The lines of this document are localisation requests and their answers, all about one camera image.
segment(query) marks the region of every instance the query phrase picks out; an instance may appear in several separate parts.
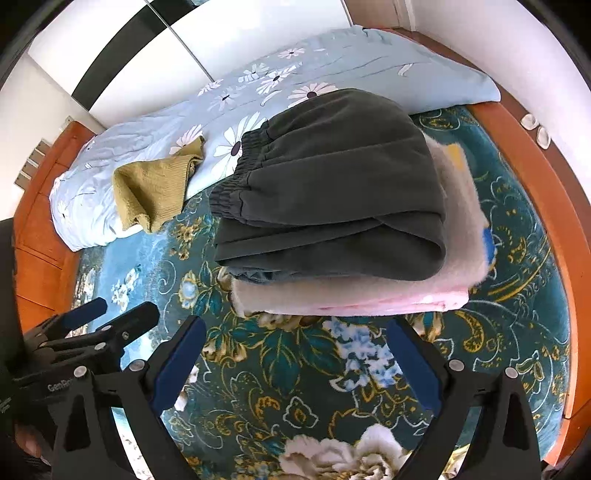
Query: daisy print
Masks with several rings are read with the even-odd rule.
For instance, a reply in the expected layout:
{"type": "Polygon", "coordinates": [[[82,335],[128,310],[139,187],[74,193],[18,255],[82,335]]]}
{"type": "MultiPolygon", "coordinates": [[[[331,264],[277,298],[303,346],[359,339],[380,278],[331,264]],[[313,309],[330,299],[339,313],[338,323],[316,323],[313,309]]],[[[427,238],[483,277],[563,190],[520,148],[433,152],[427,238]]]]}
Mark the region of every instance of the daisy print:
{"type": "Polygon", "coordinates": [[[273,70],[272,72],[267,73],[261,80],[260,86],[256,89],[256,92],[259,95],[267,94],[273,88],[280,84],[283,80],[285,80],[294,70],[296,69],[295,65],[287,67],[286,69],[282,70],[273,70]]]}
{"type": "Polygon", "coordinates": [[[242,90],[245,87],[228,87],[222,91],[220,95],[214,97],[212,104],[209,106],[207,111],[217,107],[218,111],[223,111],[226,107],[232,109],[236,106],[236,98],[240,97],[242,90]]]}
{"type": "Polygon", "coordinates": [[[220,88],[222,82],[223,82],[223,79],[219,79],[219,80],[216,80],[215,82],[208,83],[205,87],[203,87],[201,90],[199,90],[199,93],[197,94],[197,96],[201,97],[201,95],[209,92],[210,90],[220,88]]]}
{"type": "Polygon", "coordinates": [[[185,145],[189,145],[191,142],[197,140],[199,135],[203,135],[202,125],[195,125],[190,130],[186,131],[184,135],[177,140],[177,144],[170,148],[169,155],[174,155],[185,145]]]}
{"type": "Polygon", "coordinates": [[[253,63],[250,70],[244,70],[244,72],[243,72],[244,75],[241,77],[238,77],[238,83],[254,82],[255,80],[258,80],[259,78],[261,78],[262,76],[265,76],[268,70],[269,70],[269,67],[267,65],[265,65],[264,63],[260,63],[258,66],[256,65],[256,63],[253,63]]]}
{"type": "Polygon", "coordinates": [[[241,139],[243,134],[259,128],[267,120],[264,117],[259,119],[259,116],[259,112],[255,112],[250,117],[246,116],[238,122],[236,128],[230,127],[224,132],[226,143],[218,145],[213,153],[214,157],[222,157],[212,168],[215,178],[221,180],[234,173],[238,159],[242,156],[241,139]]]}
{"type": "Polygon", "coordinates": [[[279,53],[279,58],[289,60],[290,58],[297,57],[298,55],[302,55],[305,52],[306,51],[303,48],[288,48],[287,50],[279,53]]]}
{"type": "Polygon", "coordinates": [[[68,211],[68,206],[66,202],[60,200],[57,202],[57,213],[61,216],[63,222],[70,226],[72,224],[72,220],[70,219],[70,212],[68,211]]]}
{"type": "Polygon", "coordinates": [[[290,103],[288,108],[291,108],[298,103],[305,102],[308,98],[314,98],[318,95],[322,95],[323,93],[334,92],[336,90],[338,90],[338,88],[335,85],[330,85],[325,82],[304,85],[303,87],[292,91],[291,95],[287,97],[289,99],[295,99],[295,102],[290,103]]]}

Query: pink fleece blanket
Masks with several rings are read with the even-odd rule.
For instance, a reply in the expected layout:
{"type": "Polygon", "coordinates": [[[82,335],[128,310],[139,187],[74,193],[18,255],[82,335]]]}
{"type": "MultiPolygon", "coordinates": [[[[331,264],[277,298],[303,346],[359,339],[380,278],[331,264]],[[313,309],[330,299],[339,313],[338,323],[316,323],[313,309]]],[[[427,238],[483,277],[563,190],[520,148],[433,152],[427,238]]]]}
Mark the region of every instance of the pink fleece blanket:
{"type": "Polygon", "coordinates": [[[488,223],[462,148],[425,138],[444,191],[447,212],[447,254],[437,274],[421,281],[360,276],[257,285],[233,280],[232,303],[237,314],[380,316],[445,312],[462,307],[468,301],[468,289],[480,283],[488,272],[482,239],[488,223]]]}

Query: person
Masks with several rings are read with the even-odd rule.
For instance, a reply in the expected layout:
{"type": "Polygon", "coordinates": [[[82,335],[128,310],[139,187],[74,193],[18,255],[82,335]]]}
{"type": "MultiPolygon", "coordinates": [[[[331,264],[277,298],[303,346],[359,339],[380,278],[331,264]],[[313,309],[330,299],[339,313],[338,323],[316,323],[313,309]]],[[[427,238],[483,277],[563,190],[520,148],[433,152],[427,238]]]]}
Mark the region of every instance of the person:
{"type": "Polygon", "coordinates": [[[16,425],[14,437],[0,433],[0,472],[5,480],[51,480],[51,467],[41,457],[34,432],[16,425]]]}

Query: orange wooden bed frame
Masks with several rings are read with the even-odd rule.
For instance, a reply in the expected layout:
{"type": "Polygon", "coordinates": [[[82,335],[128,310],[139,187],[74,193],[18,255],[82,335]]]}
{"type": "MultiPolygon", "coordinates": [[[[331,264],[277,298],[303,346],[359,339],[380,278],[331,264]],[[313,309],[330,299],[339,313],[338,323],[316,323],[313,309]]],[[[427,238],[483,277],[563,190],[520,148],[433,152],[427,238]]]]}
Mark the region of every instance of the orange wooden bed frame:
{"type": "MultiPolygon", "coordinates": [[[[469,64],[424,35],[395,33],[469,64]]],[[[501,103],[469,108],[515,171],[544,222],[569,302],[570,385],[559,438],[545,458],[555,465],[573,451],[591,426],[591,347],[584,346],[585,340],[591,340],[591,207],[558,149],[552,146],[541,151],[517,120],[525,109],[502,88],[501,92],[501,103]]],[[[54,179],[70,167],[93,135],[72,122],[46,155],[15,213],[16,294],[24,331],[70,310],[79,256],[57,236],[48,196],[54,179]]]]}

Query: floral bedsheet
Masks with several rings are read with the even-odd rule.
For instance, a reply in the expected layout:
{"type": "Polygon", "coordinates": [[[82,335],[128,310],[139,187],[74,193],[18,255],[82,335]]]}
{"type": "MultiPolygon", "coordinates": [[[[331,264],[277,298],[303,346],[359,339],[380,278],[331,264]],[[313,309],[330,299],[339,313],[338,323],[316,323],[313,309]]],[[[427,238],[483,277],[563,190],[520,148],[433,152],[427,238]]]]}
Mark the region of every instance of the floral bedsheet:
{"type": "MultiPolygon", "coordinates": [[[[475,371],[514,367],[544,455],[558,435],[569,381],[569,312],[543,224],[466,108],[422,113],[413,120],[440,143],[459,143],[465,150],[497,253],[488,278],[470,292],[464,308],[406,320],[446,358],[459,358],[475,371]]],[[[74,304],[96,296],[109,302],[107,314],[90,329],[144,300],[158,305],[160,323],[130,345],[125,366],[148,358],[188,314],[205,320],[202,357],[175,408],[163,415],[203,479],[266,479],[294,472],[290,452],[299,452],[308,466],[333,458],[329,477],[340,478],[338,465],[348,465],[352,476],[365,471],[360,458],[370,433],[391,452],[383,465],[395,467],[400,455],[417,445],[431,417],[386,346],[389,317],[236,317],[229,277],[213,260],[217,221],[209,212],[208,193],[192,198],[156,235],[140,233],[84,251],[74,304]],[[368,430],[376,424],[382,427],[368,430]],[[399,456],[397,442],[405,449],[399,456]],[[326,456],[313,458],[307,446],[326,456]]],[[[470,415],[458,447],[469,443],[477,415],[470,415]]],[[[148,478],[121,415],[118,426],[137,474],[148,478]]]]}

